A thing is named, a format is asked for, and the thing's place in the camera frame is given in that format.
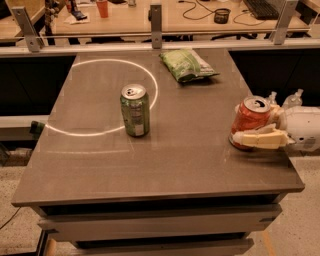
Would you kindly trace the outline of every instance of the cabinet drawer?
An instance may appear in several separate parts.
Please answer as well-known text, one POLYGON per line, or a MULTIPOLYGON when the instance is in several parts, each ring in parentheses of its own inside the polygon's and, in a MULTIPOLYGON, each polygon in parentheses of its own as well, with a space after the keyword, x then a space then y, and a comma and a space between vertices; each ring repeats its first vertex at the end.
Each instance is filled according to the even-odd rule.
POLYGON ((56 241, 133 239, 264 230, 278 204, 50 216, 39 223, 56 241))
POLYGON ((241 255, 253 246, 252 239, 232 239, 226 241, 162 241, 158 244, 136 244, 91 249, 75 249, 72 255, 91 256, 228 256, 241 255))

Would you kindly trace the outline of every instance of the concrete floor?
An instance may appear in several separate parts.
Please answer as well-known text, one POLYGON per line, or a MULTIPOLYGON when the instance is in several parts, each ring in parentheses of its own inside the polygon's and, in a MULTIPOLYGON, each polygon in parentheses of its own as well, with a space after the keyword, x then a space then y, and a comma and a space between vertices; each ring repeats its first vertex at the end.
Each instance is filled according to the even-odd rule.
MULTIPOLYGON (((282 214, 265 231, 250 235, 255 245, 245 256, 319 255, 320 150, 303 155, 293 152, 290 156, 306 189, 302 193, 289 194, 281 202, 282 214)), ((14 165, 0 167, 0 227, 17 210, 10 201, 25 167, 24 162, 14 165)), ((38 215, 31 209, 21 208, 0 230, 0 255, 34 252, 41 232, 38 220, 38 215)), ((70 255, 73 249, 68 243, 57 243, 55 255, 70 255)))

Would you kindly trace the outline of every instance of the cable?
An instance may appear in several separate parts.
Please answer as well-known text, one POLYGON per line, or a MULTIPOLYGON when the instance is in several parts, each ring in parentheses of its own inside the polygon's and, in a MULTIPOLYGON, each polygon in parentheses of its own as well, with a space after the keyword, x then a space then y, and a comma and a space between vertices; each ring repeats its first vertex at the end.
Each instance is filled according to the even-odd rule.
POLYGON ((11 216, 11 218, 9 220, 7 220, 1 227, 0 230, 2 230, 19 212, 19 210, 21 209, 21 207, 18 208, 18 210, 16 210, 16 212, 11 216))
POLYGON ((214 14, 214 13, 216 12, 216 10, 214 10, 214 11, 210 10, 208 7, 206 7, 205 5, 201 4, 198 0, 196 0, 196 2, 179 0, 178 3, 194 4, 193 7, 191 7, 191 8, 188 9, 188 10, 186 10, 186 11, 182 14, 182 16, 183 16, 184 18, 188 19, 188 20, 201 20, 201 19, 204 19, 204 18, 206 18, 206 17, 208 17, 208 16, 210 16, 210 15, 212 15, 212 14, 214 14), (186 14, 187 14, 188 12, 194 10, 194 9, 197 7, 197 4, 199 4, 200 6, 202 6, 203 8, 205 8, 205 9, 209 12, 209 14, 207 14, 207 15, 205 15, 205 16, 202 16, 202 17, 200 17, 200 18, 190 18, 190 17, 186 16, 186 14))
POLYGON ((246 26, 258 26, 258 25, 261 25, 262 23, 265 23, 266 21, 261 21, 260 23, 255 23, 255 24, 249 24, 249 23, 244 23, 244 22, 239 22, 239 21, 236 21, 237 18, 239 18, 240 16, 242 15, 245 15, 245 14, 248 14, 250 13, 251 16, 252 16, 252 13, 249 12, 248 10, 244 10, 243 13, 237 15, 236 17, 233 18, 233 22, 236 23, 236 24, 241 24, 241 25, 246 25, 246 26))

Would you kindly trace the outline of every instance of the red cup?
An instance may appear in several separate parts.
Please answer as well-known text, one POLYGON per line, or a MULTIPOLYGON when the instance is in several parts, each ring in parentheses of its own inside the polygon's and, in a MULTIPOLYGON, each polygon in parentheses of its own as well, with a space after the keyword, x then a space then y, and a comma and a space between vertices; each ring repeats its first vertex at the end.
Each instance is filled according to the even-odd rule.
POLYGON ((108 0, 96 1, 101 18, 108 18, 108 0))

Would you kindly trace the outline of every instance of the red soda can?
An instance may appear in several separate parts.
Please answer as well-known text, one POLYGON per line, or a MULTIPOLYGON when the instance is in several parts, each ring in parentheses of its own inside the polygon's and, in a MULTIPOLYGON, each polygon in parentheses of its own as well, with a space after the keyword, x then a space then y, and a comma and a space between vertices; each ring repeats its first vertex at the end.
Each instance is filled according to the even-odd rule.
POLYGON ((71 1, 72 0, 66 0, 65 1, 68 12, 71 12, 71 10, 72 10, 71 1))
POLYGON ((234 142, 232 135, 239 131, 255 130, 265 126, 270 117, 270 104, 260 96, 245 98, 239 105, 237 115, 231 127, 230 142, 237 148, 249 150, 252 147, 234 142))

